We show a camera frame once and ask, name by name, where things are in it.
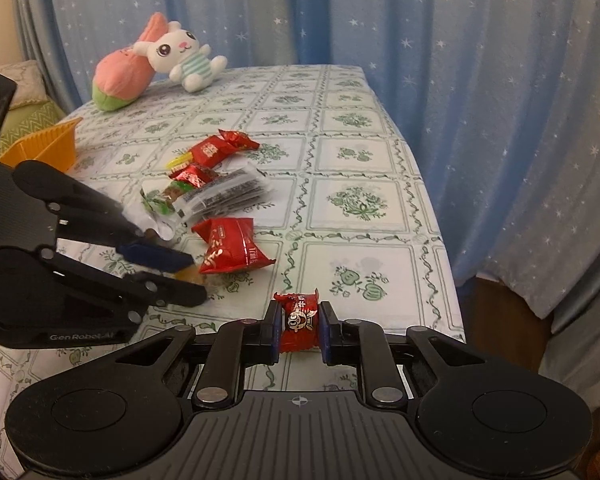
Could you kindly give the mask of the silver green snack bag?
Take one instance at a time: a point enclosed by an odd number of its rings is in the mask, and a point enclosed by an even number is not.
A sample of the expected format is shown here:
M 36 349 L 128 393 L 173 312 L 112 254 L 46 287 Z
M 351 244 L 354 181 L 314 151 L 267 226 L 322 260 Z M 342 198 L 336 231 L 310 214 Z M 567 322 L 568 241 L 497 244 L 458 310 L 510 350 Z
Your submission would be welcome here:
M 144 231 L 154 231 L 166 242 L 181 231 L 183 220 L 176 212 L 175 203 L 187 193 L 198 191 L 197 185 L 186 180 L 172 180 L 163 190 L 140 190 L 140 220 Z

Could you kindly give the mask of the small red candy packet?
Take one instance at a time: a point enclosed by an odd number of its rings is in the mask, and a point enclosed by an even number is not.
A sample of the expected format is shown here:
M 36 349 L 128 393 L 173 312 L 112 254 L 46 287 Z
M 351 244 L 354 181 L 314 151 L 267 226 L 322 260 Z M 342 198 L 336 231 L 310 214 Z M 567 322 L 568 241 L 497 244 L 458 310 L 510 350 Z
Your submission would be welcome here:
M 283 311 L 279 351 L 294 353 L 317 347 L 320 324 L 318 290 L 315 289 L 312 294 L 275 294 L 274 300 Z

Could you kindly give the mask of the large red snack packet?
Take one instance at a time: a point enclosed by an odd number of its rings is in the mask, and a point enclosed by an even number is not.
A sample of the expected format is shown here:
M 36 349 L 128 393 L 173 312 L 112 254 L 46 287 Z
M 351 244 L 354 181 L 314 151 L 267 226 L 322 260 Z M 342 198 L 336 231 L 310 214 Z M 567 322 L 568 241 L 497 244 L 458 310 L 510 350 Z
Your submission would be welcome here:
M 201 274 L 229 274 L 272 266 L 253 239 L 253 218 L 212 218 L 192 227 L 207 245 Z

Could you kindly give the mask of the small red foil packet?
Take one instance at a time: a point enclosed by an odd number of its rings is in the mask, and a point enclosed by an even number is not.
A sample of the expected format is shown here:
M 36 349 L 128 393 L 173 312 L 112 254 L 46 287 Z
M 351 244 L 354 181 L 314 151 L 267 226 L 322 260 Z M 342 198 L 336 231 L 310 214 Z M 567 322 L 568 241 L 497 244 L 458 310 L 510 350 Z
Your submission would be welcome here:
M 199 166 L 194 162 L 176 166 L 169 174 L 171 180 L 188 183 L 194 188 L 201 188 L 217 177 L 219 175 L 214 170 Z

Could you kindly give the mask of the yellow candy wrapper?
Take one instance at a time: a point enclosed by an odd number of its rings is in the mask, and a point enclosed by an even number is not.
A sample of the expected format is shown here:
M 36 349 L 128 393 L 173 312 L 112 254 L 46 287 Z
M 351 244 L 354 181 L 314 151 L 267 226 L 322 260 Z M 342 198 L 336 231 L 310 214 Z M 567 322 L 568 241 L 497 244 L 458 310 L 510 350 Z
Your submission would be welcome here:
M 174 159 L 170 160 L 170 162 L 168 162 L 166 164 L 166 169 L 167 170 L 173 170 L 176 167 L 179 167 L 181 165 L 188 165 L 190 163 L 190 161 L 192 160 L 193 156 L 191 152 L 185 152 L 181 155 L 178 155 L 176 157 L 174 157 Z

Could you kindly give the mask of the red snack packet white label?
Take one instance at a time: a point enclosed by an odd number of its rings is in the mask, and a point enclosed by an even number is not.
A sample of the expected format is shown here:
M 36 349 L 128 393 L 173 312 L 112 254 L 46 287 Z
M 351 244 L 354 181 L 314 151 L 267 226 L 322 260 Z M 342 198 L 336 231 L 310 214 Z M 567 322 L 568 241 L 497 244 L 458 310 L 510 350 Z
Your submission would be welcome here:
M 227 157 L 239 152 L 257 151 L 258 148 L 260 143 L 245 133 L 220 129 L 217 134 L 192 146 L 186 156 L 195 165 L 212 169 Z

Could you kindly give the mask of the orange plastic tray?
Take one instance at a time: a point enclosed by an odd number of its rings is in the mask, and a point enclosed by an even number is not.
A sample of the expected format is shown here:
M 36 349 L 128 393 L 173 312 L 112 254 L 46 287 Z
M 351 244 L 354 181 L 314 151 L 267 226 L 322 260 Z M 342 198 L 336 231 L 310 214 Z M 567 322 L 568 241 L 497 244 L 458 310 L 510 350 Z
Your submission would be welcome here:
M 0 156 L 0 162 L 15 168 L 20 162 L 36 160 L 67 172 L 76 162 L 76 126 L 82 118 L 60 122 L 18 140 Z

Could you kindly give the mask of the green floral tablecloth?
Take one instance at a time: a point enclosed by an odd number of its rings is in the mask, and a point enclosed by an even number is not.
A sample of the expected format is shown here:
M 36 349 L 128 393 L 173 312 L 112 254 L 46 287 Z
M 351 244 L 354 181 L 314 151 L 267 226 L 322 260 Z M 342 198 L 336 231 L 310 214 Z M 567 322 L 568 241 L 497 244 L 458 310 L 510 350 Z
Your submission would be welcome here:
M 463 337 L 425 182 L 358 68 L 242 68 L 193 95 L 160 81 L 124 110 L 86 104 L 72 117 L 71 175 L 122 204 L 162 191 L 170 160 L 221 129 L 259 143 L 225 159 L 222 170 L 255 166 L 271 185 L 242 208 L 271 264 L 207 276 L 208 298 L 198 307 L 158 304 L 129 315 L 134 340 L 184 325 L 212 333 L 257 318 L 284 292 L 319 292 L 343 318 L 366 318 L 390 333 L 426 325 Z

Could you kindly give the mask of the green zigzag cushion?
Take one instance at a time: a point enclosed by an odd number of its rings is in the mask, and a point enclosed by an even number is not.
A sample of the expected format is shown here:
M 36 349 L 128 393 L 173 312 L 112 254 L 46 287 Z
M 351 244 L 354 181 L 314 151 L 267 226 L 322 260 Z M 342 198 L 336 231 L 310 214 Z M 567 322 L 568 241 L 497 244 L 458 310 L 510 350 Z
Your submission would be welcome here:
M 54 101 L 10 110 L 5 116 L 0 132 L 0 156 L 24 136 L 51 127 L 65 117 L 65 112 Z

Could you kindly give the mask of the pink green star plush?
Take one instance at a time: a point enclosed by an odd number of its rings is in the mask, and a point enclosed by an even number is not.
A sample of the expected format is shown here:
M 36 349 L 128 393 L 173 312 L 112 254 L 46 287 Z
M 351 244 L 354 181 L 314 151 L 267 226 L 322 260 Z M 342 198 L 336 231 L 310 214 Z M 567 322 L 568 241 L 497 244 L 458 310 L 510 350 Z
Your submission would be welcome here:
M 98 110 L 114 112 L 136 101 L 154 79 L 156 71 L 132 44 L 107 54 L 96 66 L 92 100 Z

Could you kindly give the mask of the beige embroidered pillow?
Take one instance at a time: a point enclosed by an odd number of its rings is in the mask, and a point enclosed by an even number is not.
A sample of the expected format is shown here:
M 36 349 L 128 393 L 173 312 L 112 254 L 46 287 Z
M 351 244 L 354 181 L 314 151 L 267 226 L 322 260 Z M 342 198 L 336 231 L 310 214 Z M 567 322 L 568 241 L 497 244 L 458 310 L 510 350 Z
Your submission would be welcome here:
M 11 110 L 48 101 L 46 87 L 37 62 L 27 60 L 0 65 L 0 74 L 12 80 L 17 86 L 9 105 Z

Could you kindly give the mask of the white bunny plush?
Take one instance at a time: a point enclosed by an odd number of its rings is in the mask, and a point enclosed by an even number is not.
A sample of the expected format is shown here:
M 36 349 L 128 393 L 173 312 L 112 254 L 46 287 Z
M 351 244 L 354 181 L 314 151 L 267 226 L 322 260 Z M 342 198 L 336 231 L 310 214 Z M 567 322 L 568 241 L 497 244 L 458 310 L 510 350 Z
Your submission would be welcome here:
M 137 41 L 132 50 L 147 58 L 156 73 L 167 74 L 170 81 L 189 93 L 208 88 L 227 66 L 224 55 L 210 58 L 211 47 L 201 44 L 177 21 L 170 22 L 166 33 L 157 40 Z

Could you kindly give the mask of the blue star curtain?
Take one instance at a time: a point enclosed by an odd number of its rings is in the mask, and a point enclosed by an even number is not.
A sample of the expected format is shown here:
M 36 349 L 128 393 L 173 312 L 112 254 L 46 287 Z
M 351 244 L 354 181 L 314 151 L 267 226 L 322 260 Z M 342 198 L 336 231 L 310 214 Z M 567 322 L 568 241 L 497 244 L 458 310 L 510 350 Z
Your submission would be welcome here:
M 455 281 L 489 273 L 541 318 L 600 290 L 600 0 L 15 0 L 66 110 L 155 12 L 235 67 L 343 64 L 417 159 Z

